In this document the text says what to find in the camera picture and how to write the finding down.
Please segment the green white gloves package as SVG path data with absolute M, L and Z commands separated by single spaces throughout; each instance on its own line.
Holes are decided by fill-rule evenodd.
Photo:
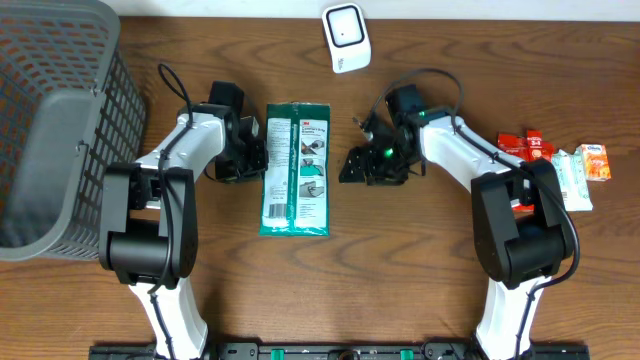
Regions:
M 329 234 L 330 115 L 327 104 L 267 106 L 262 236 Z

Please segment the orange red snack bag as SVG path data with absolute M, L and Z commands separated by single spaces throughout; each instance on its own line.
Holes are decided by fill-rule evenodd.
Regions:
M 507 154 L 517 156 L 525 160 L 526 162 L 530 162 L 527 155 L 526 135 L 524 137 L 520 137 L 511 134 L 499 133 L 497 137 L 497 143 L 500 150 L 506 152 Z M 543 139 L 542 143 L 544 146 L 544 155 L 539 159 L 551 161 L 552 155 L 555 152 L 555 148 L 550 142 L 544 141 Z

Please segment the mint green wipes pack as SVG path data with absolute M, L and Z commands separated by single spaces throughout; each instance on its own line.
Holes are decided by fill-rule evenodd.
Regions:
M 552 155 L 551 162 L 557 173 L 565 209 L 569 212 L 592 211 L 593 204 L 581 155 L 578 152 L 569 154 L 559 150 Z

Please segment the small orange tissue box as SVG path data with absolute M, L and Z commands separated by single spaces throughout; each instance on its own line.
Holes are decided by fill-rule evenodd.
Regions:
M 602 144 L 581 144 L 577 151 L 581 155 L 588 181 L 604 182 L 611 178 L 606 147 Z

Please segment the red candy bar wrapper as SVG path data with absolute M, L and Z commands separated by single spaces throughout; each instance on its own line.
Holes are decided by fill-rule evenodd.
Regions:
M 528 160 L 532 162 L 542 158 L 544 155 L 544 146 L 542 143 L 541 132 L 538 130 L 528 130 L 526 140 Z

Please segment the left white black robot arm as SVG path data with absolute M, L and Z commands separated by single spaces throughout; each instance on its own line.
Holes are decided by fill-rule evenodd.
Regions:
M 266 166 L 260 123 L 241 107 L 200 103 L 148 154 L 108 166 L 103 184 L 99 262 L 142 304 L 156 343 L 139 356 L 200 359 L 208 326 L 190 275 L 198 252 L 195 183 L 210 165 L 233 183 Z

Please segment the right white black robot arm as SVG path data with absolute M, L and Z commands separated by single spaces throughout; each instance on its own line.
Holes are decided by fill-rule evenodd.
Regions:
M 371 115 L 367 138 L 348 153 L 342 183 L 404 184 L 418 161 L 435 164 L 471 196 L 476 256 L 489 278 L 474 333 L 482 359 L 521 359 L 542 292 L 566 281 L 579 239 L 553 165 L 526 162 L 493 146 L 451 109 L 393 111 L 387 126 Z

